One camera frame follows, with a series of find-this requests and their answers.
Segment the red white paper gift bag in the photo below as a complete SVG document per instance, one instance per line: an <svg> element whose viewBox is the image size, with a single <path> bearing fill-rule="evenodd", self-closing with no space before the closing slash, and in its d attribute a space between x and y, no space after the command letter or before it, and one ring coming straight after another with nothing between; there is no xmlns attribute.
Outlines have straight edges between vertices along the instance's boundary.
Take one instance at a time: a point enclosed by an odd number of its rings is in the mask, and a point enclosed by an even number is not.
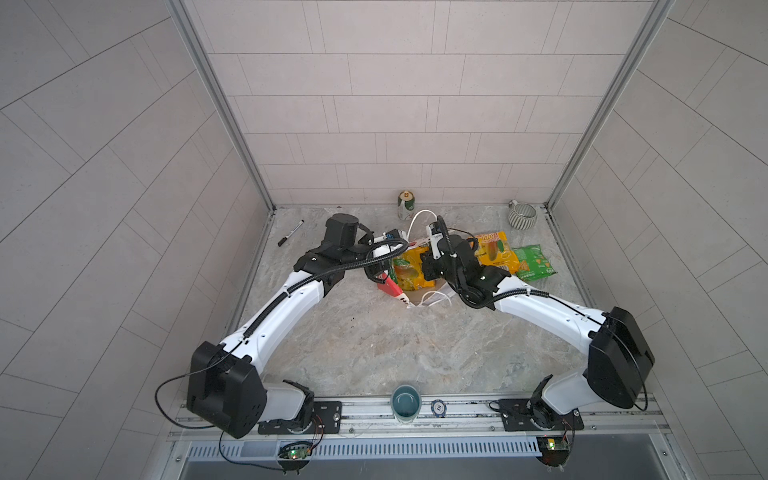
<svg viewBox="0 0 768 480"><path fill-rule="evenodd" d="M406 232L409 249L403 255L392 259L388 270L377 276L378 280L384 281L383 284L378 284L377 288L403 303L408 309L428 308L441 302L451 305L451 298L454 296L445 280L427 280L424 276L421 255L429 252L431 243L430 231L427 231L425 238L415 237L414 225L421 214L429 214L434 220L437 219L437 215L431 210L417 212Z"/></svg>

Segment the yellow snack packet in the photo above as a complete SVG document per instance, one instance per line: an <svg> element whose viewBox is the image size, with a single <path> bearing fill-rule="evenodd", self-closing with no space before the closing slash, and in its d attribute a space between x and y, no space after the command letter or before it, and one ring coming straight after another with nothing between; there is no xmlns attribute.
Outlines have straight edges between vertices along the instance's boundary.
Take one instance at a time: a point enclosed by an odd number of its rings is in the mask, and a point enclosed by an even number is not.
<svg viewBox="0 0 768 480"><path fill-rule="evenodd" d="M477 234L478 248L475 256L482 265L501 268L515 275L520 261L510 248L506 233L503 231Z"/></svg>
<svg viewBox="0 0 768 480"><path fill-rule="evenodd" d="M417 291L436 286L436 281L427 280L423 273L421 255L427 251L427 246L418 246L392 260L394 281L403 291Z"/></svg>

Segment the green snack packet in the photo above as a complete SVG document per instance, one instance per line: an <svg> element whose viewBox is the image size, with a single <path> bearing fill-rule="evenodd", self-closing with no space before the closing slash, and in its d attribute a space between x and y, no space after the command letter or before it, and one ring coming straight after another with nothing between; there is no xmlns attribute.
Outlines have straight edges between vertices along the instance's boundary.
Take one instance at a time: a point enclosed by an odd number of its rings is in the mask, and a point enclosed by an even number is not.
<svg viewBox="0 0 768 480"><path fill-rule="evenodd" d="M516 276L524 282L541 280L557 273L540 244L516 248L513 253L519 262Z"/></svg>

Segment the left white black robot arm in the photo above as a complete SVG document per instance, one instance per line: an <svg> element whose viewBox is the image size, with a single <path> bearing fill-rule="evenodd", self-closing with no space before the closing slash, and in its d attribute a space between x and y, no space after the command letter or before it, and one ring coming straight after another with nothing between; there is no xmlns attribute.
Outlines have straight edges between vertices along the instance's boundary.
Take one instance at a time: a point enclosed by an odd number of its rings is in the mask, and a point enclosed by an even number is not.
<svg viewBox="0 0 768 480"><path fill-rule="evenodd" d="M194 351L184 375L185 407L202 419L199 427L218 428L236 439L266 422L305 431L313 421L313 392L293 381L264 382L264 367L299 320L346 272L362 269L369 280L382 283L390 261L408 247L397 230L375 236L353 215L332 215L320 244L296 261L264 307L219 343L203 342Z"/></svg>

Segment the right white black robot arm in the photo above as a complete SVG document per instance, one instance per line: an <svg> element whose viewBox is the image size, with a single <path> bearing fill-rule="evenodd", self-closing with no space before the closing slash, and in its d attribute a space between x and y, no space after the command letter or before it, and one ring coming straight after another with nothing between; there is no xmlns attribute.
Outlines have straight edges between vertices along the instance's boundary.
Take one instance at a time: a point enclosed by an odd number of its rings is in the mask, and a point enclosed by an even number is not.
<svg viewBox="0 0 768 480"><path fill-rule="evenodd" d="M647 408L646 380L655 358L631 313L620 307L587 308L535 289L500 267L481 264L475 244L455 234L431 235L421 256L425 276L445 280L467 307L519 317L587 358L583 367L541 380L521 417L552 430L565 416L600 401L621 409Z"/></svg>

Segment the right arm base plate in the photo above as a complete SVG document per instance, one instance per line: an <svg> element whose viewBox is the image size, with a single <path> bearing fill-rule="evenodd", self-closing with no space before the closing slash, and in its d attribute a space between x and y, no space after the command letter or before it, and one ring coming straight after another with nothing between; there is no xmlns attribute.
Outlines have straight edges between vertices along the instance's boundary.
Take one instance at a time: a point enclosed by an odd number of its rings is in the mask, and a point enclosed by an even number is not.
<svg viewBox="0 0 768 480"><path fill-rule="evenodd" d="M501 417L506 432L580 431L584 422L578 409L560 415L543 402L530 399L507 398L489 403L489 408Z"/></svg>

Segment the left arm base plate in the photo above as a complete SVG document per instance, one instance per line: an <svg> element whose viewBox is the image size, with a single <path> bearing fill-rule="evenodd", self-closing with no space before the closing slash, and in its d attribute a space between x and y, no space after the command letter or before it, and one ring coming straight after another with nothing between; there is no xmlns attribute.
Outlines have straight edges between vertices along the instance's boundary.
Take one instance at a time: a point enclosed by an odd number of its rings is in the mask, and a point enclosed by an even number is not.
<svg viewBox="0 0 768 480"><path fill-rule="evenodd" d="M341 401L315 401L312 411L300 411L298 420L273 420L258 424L259 435L309 435L323 431L337 434L340 431L343 404Z"/></svg>

